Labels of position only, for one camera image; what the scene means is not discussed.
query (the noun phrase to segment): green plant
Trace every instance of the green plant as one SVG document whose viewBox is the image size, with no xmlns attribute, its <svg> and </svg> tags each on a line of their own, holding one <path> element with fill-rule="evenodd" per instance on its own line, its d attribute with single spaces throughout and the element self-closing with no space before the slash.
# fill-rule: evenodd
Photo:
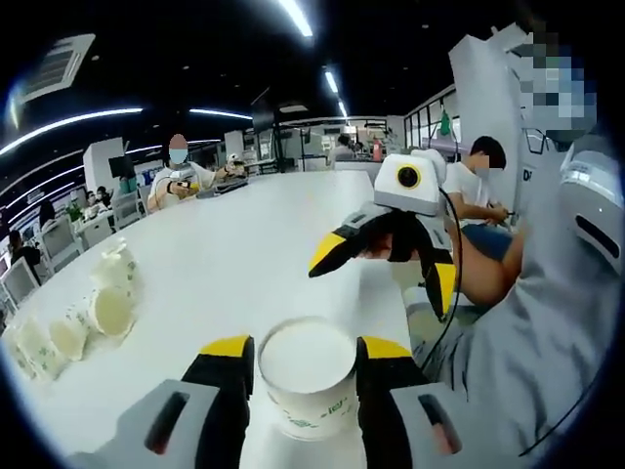
<svg viewBox="0 0 625 469">
<path fill-rule="evenodd" d="M 82 211 L 80 210 L 80 207 L 75 203 L 70 204 L 65 209 L 65 212 L 67 213 L 67 215 L 69 215 L 69 220 L 71 220 L 72 222 L 75 222 L 82 218 Z"/>
</svg>

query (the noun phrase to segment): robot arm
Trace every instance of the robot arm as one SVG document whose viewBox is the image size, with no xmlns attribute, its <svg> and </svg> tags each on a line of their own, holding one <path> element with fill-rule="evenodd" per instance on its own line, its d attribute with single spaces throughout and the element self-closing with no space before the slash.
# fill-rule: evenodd
<svg viewBox="0 0 625 469">
<path fill-rule="evenodd" d="M 323 239 L 311 260 L 309 277 L 339 269 L 381 236 L 392 234 L 389 261 L 406 262 L 417 251 L 428 299 L 442 320 L 451 303 L 456 269 L 449 251 L 434 247 L 419 216 L 444 214 L 438 190 L 444 177 L 445 162 L 435 150 L 387 156 L 375 181 L 373 202 L 365 202 Z"/>
</svg>

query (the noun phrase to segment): yellow camera ring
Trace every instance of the yellow camera ring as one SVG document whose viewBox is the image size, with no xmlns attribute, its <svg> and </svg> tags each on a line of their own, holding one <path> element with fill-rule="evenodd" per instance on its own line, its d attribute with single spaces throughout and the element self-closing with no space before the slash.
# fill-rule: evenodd
<svg viewBox="0 0 625 469">
<path fill-rule="evenodd" d="M 421 183 L 421 171 L 412 164 L 404 164 L 397 170 L 397 182 L 405 189 L 415 189 Z"/>
</svg>

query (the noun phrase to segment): air conditioning vent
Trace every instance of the air conditioning vent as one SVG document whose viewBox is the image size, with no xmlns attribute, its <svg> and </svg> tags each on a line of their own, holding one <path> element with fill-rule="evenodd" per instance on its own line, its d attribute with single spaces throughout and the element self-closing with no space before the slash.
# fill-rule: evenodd
<svg viewBox="0 0 625 469">
<path fill-rule="evenodd" d="M 95 34 L 83 34 L 57 42 L 37 69 L 24 80 L 21 103 L 69 88 L 95 38 Z"/>
</svg>

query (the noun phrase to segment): table surface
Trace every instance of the table surface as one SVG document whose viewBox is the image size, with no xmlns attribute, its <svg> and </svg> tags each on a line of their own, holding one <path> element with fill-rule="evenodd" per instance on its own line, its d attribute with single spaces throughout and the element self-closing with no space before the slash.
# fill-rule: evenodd
<svg viewBox="0 0 625 469">
<path fill-rule="evenodd" d="M 146 285 L 137 323 L 118 348 L 73 363 L 48 385 L 27 381 L 10 365 L 25 408 L 61 454 L 94 451 L 113 437 L 125 409 L 163 380 L 180 379 L 200 348 L 219 338 L 251 334 L 258 345 L 276 323 L 317 315 L 354 337 L 376 335 L 409 347 L 389 263 L 355 259 L 308 278 L 323 236 L 371 198 L 371 183 L 360 171 L 270 175 L 152 214 L 89 249 L 43 285 L 22 313 L 44 325 L 62 315 L 92 291 L 89 272 L 123 236 Z M 292 467 L 292 458 L 298 467 L 307 467 L 306 460 L 318 467 L 317 456 L 305 455 L 311 444 L 298 446 L 268 423 L 274 410 L 255 368 L 240 467 Z M 352 439 L 323 450 L 331 459 L 327 467 L 354 467 L 345 465 L 346 457 L 363 460 L 358 437 L 346 438 Z"/>
</svg>

